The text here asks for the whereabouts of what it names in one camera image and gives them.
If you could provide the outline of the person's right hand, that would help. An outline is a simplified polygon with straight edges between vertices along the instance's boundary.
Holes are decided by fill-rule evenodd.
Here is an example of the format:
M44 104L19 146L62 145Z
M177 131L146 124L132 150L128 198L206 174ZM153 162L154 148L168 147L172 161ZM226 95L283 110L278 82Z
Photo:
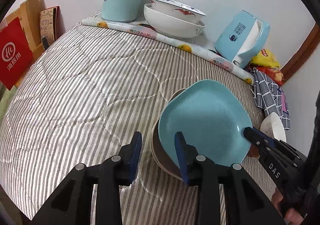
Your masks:
M284 198L280 190L276 187L271 198L272 204L280 213L280 215L283 217L283 219L287 222L287 224L300 225L303 222L304 217L302 217L300 213L297 212L294 208L288 209L285 215L282 213L281 205L282 205L282 202L285 200L286 198Z

